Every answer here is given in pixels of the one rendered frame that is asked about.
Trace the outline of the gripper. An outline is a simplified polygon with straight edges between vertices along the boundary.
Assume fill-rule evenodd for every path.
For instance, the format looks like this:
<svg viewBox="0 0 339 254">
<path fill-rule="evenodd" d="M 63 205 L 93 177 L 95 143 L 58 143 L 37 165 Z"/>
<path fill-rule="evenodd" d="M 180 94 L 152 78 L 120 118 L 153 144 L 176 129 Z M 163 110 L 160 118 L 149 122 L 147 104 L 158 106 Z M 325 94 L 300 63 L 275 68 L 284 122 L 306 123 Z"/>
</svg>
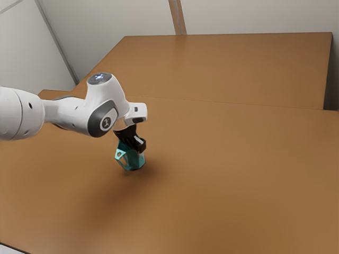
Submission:
<svg viewBox="0 0 339 254">
<path fill-rule="evenodd" d="M 115 136 L 127 146 L 132 146 L 138 153 L 146 150 L 146 140 L 137 136 L 137 126 L 131 125 L 123 130 L 113 130 Z"/>
</svg>

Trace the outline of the teal faceted mug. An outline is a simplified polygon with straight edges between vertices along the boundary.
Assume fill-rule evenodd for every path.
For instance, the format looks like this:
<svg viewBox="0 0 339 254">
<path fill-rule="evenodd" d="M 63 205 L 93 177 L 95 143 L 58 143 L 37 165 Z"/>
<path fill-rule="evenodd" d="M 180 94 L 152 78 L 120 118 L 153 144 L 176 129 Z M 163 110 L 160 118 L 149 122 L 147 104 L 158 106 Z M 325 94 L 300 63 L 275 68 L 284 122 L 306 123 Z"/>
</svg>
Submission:
<svg viewBox="0 0 339 254">
<path fill-rule="evenodd" d="M 114 158 L 126 171 L 141 169 L 145 164 L 144 153 L 139 153 L 122 141 L 118 142 Z"/>
</svg>

